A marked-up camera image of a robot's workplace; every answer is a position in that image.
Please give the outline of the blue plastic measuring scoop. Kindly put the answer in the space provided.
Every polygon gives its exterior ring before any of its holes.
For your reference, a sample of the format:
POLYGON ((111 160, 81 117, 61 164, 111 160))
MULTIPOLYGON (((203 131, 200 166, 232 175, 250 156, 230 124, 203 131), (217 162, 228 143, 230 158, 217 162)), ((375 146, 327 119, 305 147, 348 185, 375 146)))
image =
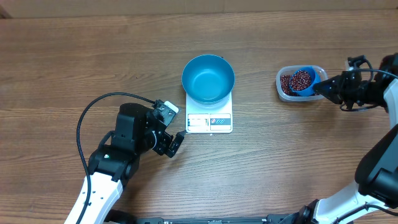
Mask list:
POLYGON ((321 81, 318 72, 316 72, 313 67, 302 67, 302 68, 298 69, 297 71, 299 71, 299 70, 306 70, 310 74, 311 79, 312 79, 312 84, 308 88, 306 88, 306 89, 304 89, 302 91, 294 91, 294 92, 296 92, 299 96, 312 96, 312 95, 314 95, 315 94, 315 90, 313 89, 313 87, 314 87, 315 84, 317 84, 317 83, 319 83, 321 81))

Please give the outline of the red adzuki beans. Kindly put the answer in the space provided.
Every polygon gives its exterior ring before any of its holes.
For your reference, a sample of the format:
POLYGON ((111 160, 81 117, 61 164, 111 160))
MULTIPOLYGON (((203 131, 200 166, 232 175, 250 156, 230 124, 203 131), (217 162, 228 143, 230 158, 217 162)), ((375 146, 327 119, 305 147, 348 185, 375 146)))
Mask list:
POLYGON ((310 74, 306 70, 299 70, 293 75, 282 75, 280 85, 282 91, 289 96, 299 96, 294 91, 302 91, 312 84, 310 74))

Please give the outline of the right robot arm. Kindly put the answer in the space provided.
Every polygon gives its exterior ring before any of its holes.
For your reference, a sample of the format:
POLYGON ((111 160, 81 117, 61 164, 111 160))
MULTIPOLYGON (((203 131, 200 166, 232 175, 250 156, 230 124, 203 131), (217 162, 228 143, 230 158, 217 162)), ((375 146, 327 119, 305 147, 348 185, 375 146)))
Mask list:
POLYGON ((383 107, 390 131, 361 159, 354 181, 328 198, 314 200, 283 223, 353 223, 374 211, 396 216, 397 208, 397 54, 385 56, 378 69, 361 68, 365 56, 348 58, 349 69, 317 83, 315 93, 343 111, 383 107))

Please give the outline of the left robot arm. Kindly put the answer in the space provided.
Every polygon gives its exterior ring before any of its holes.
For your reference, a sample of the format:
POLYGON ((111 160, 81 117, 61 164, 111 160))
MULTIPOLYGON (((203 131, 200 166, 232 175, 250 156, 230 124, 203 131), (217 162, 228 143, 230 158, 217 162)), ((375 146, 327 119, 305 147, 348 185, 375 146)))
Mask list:
POLYGON ((115 210, 113 205, 138 170, 143 153, 176 154, 184 133, 173 136, 165 130, 178 112, 171 102, 161 100, 151 108, 137 103, 121 105, 115 129, 104 136, 89 158, 89 176, 66 223, 137 223, 134 215, 115 210))

